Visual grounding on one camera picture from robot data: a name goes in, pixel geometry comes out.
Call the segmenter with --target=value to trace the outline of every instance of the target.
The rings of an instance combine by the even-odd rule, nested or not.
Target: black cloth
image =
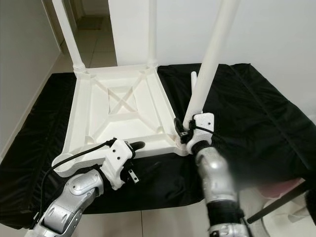
[[[175,115],[184,118],[191,71],[200,64],[160,66],[158,74]],[[28,228],[40,206],[41,180],[63,148],[76,85],[73,73],[53,74],[0,165],[0,222]],[[316,178],[316,127],[250,64],[219,65],[203,111],[215,114],[214,146],[238,183]],[[176,154],[134,161],[141,182],[98,197],[85,213],[183,206],[202,199],[192,156]],[[67,179],[56,173],[46,200]]]

